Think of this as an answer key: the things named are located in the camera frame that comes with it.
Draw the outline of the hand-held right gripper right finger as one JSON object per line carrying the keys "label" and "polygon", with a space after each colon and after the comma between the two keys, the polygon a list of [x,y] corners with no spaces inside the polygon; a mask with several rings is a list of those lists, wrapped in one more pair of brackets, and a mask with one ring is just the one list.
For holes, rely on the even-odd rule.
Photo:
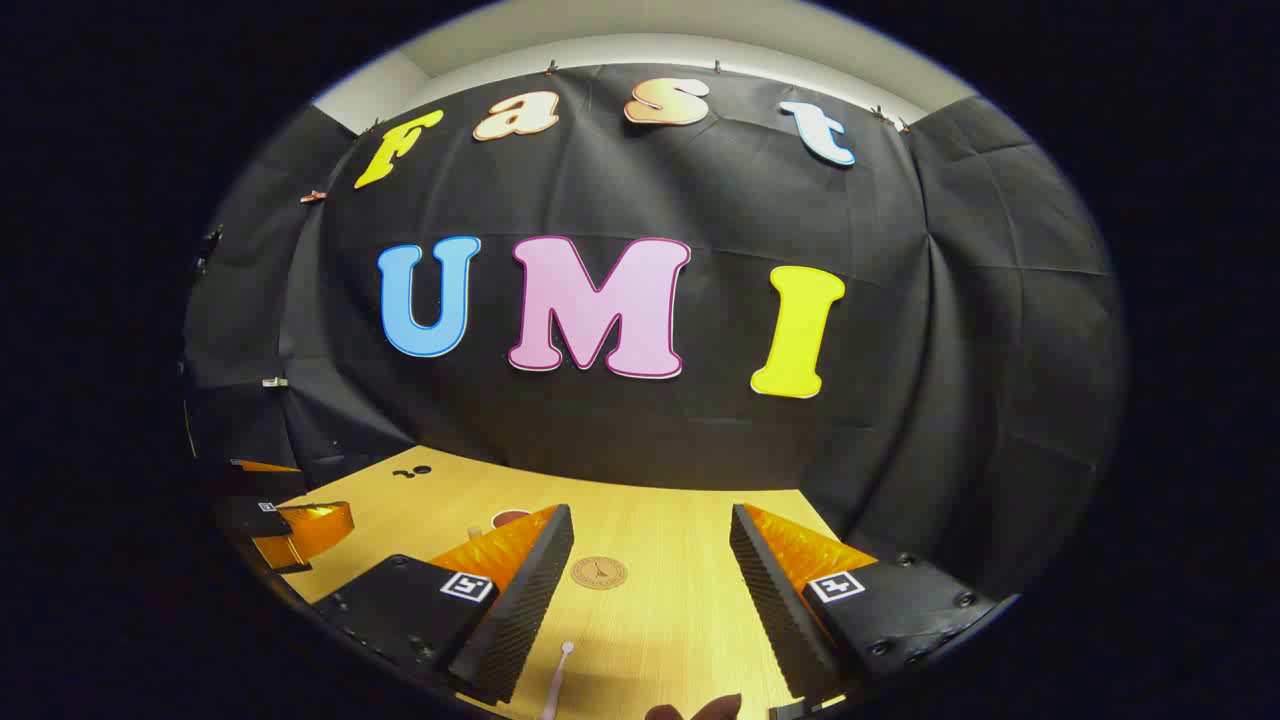
{"label": "hand-held right gripper right finger", "polygon": [[831,716],[906,685],[1001,612],[919,553],[750,503],[733,506],[730,546],[794,697],[774,716]]}

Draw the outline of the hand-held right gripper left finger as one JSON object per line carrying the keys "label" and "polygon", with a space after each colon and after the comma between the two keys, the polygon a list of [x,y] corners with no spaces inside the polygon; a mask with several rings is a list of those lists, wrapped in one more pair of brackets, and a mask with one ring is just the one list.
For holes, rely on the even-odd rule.
{"label": "hand-held right gripper left finger", "polygon": [[557,503],[429,561],[394,553],[315,609],[415,685],[508,702],[572,547],[571,509]]}

